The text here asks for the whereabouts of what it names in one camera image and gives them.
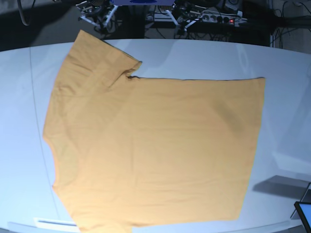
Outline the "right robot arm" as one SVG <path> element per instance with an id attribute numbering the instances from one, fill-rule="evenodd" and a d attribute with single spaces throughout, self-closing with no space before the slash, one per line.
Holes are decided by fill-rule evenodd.
<path id="1" fill-rule="evenodd" d="M 88 22 L 100 34 L 110 33 L 115 22 L 113 17 L 118 9 L 117 5 L 109 0 L 83 0 L 75 6 L 81 14 L 79 21 Z"/>

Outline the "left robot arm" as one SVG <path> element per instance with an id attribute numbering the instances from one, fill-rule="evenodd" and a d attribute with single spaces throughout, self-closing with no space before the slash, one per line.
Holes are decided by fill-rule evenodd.
<path id="1" fill-rule="evenodd" d="M 176 0 L 172 6 L 155 6 L 152 13 L 152 27 L 174 29 L 173 37 L 184 36 L 188 28 L 203 22 L 203 11 L 214 6 L 209 0 Z"/>

